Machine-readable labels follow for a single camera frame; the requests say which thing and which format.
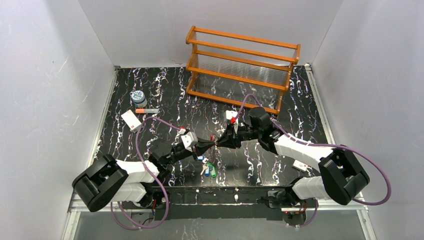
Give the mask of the green tag key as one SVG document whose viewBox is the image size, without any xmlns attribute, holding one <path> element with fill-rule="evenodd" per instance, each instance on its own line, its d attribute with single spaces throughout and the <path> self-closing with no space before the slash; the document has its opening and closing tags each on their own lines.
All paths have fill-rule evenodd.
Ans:
<svg viewBox="0 0 424 240">
<path fill-rule="evenodd" d="M 210 175 L 212 178 L 215 178 L 217 176 L 217 171 L 214 166 L 211 167 Z"/>
</svg>

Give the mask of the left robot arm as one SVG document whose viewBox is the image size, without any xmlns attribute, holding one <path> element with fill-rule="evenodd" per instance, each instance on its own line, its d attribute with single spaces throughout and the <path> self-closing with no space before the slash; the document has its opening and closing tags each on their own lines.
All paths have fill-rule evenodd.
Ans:
<svg viewBox="0 0 424 240">
<path fill-rule="evenodd" d="M 144 162 L 118 160 L 105 154 L 80 173 L 71 186 L 90 212 L 112 202 L 140 203 L 148 194 L 145 184 L 162 181 L 170 166 L 188 157 L 197 160 L 213 146 L 214 141 L 201 138 L 188 150 L 181 141 L 171 146 L 169 153 L 153 152 Z"/>
</svg>

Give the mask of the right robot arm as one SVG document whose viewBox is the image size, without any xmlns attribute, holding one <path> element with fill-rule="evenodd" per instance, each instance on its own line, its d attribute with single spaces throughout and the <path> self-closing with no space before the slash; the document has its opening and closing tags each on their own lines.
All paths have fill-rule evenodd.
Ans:
<svg viewBox="0 0 424 240">
<path fill-rule="evenodd" d="M 236 149 L 244 141 L 256 140 L 265 151 L 300 161 L 319 172 L 319 176 L 295 178 L 266 200 L 293 206 L 315 198 L 333 200 L 345 206 L 370 183 L 368 174 L 351 150 L 301 142 L 276 127 L 262 107 L 250 109 L 250 123 L 240 122 L 237 115 L 232 110 L 224 113 L 227 126 L 216 141 L 217 147 Z"/>
</svg>

